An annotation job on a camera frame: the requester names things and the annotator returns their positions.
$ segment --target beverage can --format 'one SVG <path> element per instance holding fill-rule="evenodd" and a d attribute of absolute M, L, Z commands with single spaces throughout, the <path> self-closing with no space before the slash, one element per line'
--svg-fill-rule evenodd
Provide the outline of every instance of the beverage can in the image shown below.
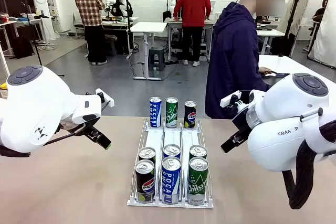
<path fill-rule="evenodd" d="M 207 154 L 208 150 L 204 146 L 198 144 L 193 145 L 189 150 L 189 160 L 191 160 L 193 157 L 202 157 L 206 159 Z"/>
<path fill-rule="evenodd" d="M 151 127 L 153 128 L 161 126 L 161 107 L 162 99 L 160 97 L 151 97 L 149 99 Z"/>
<path fill-rule="evenodd" d="M 208 177 L 209 163 L 202 157 L 194 157 L 189 161 L 188 170 L 188 202 L 191 205 L 203 205 L 205 187 Z"/>
<path fill-rule="evenodd" d="M 137 175 L 137 200 L 141 203 L 152 202 L 155 194 L 155 165 L 150 160 L 140 160 L 135 165 Z"/>
<path fill-rule="evenodd" d="M 166 127 L 175 128 L 177 126 L 177 112 L 179 100 L 175 97 L 166 99 Z"/>
<path fill-rule="evenodd" d="M 185 102 L 184 104 L 184 127 L 194 128 L 196 122 L 196 102 Z"/>
<path fill-rule="evenodd" d="M 177 157 L 181 158 L 181 148 L 176 144 L 168 144 L 163 148 L 163 158 Z"/>
<path fill-rule="evenodd" d="M 165 204 L 176 204 L 180 197 L 181 161 L 177 157 L 166 157 L 162 161 L 162 200 Z"/>
<path fill-rule="evenodd" d="M 153 148 L 150 147 L 144 147 L 139 150 L 139 160 L 150 160 L 155 164 L 155 158 L 156 158 L 156 153 Z"/>

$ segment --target blue and white can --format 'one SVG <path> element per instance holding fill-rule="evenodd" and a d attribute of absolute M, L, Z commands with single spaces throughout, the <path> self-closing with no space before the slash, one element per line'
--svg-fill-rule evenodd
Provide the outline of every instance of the blue and white can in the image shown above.
<path fill-rule="evenodd" d="M 181 148 L 176 144 L 168 144 L 163 148 L 163 158 L 177 157 L 181 158 Z"/>
<path fill-rule="evenodd" d="M 153 128 L 161 126 L 161 107 L 162 99 L 160 97 L 151 97 L 149 99 L 151 127 Z"/>
<path fill-rule="evenodd" d="M 165 204 L 177 204 L 180 197 L 181 161 L 166 157 L 162 161 L 162 200 Z"/>

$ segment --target floor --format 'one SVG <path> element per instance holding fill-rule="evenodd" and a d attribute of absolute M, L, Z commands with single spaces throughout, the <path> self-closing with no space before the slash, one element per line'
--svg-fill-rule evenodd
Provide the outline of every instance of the floor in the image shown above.
<path fill-rule="evenodd" d="M 136 41 L 140 44 L 140 53 L 134 54 L 130 61 L 126 60 L 125 56 L 118 55 L 109 58 L 106 65 L 91 66 L 84 58 L 87 53 L 86 47 L 81 46 L 47 67 L 57 74 L 65 74 L 64 81 L 76 94 L 94 93 L 96 88 L 101 88 L 113 97 L 115 107 L 107 107 L 103 115 L 149 116 L 150 97 L 161 97 L 163 101 L 168 97 L 176 97 L 180 105 L 179 117 L 184 116 L 184 102 L 191 100 L 197 103 L 197 117 L 204 118 L 208 63 L 203 61 L 198 68 L 193 68 L 192 62 L 189 66 L 166 66 L 165 70 L 160 72 L 161 78 L 166 78 L 161 82 L 133 80 L 130 63 L 143 61 L 142 40 Z M 155 44 L 164 46 L 165 41 L 156 40 Z M 326 78 L 336 81 L 335 70 L 306 59 L 306 54 L 302 54 L 302 48 L 306 44 L 299 42 L 296 45 L 293 58 Z M 137 76 L 143 75 L 141 66 L 133 66 Z"/>
<path fill-rule="evenodd" d="M 56 40 L 51 40 L 50 43 L 55 45 L 54 50 L 45 50 L 43 47 L 39 47 L 41 62 L 44 66 L 85 44 L 85 40 L 83 37 L 77 39 L 75 37 L 60 37 Z M 10 72 L 25 66 L 39 65 L 36 54 L 21 59 L 10 59 L 10 57 L 6 57 L 6 61 Z M 2 84 L 5 81 L 6 75 L 0 64 L 0 83 Z"/>

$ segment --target navy hoodie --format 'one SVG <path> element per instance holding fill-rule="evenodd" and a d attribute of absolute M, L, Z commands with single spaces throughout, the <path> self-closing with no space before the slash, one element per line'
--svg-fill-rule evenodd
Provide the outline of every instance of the navy hoodie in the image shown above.
<path fill-rule="evenodd" d="M 237 90 L 267 91 L 259 74 L 255 21 L 245 6 L 231 2 L 215 28 L 206 85 L 205 112 L 212 119 L 232 119 L 221 99 Z"/>

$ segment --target plaid shirt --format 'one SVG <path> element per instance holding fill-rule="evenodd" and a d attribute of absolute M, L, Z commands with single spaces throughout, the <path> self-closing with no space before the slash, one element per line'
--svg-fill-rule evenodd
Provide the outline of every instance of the plaid shirt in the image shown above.
<path fill-rule="evenodd" d="M 75 0 L 84 26 L 101 26 L 100 10 L 104 10 L 103 0 Z"/>

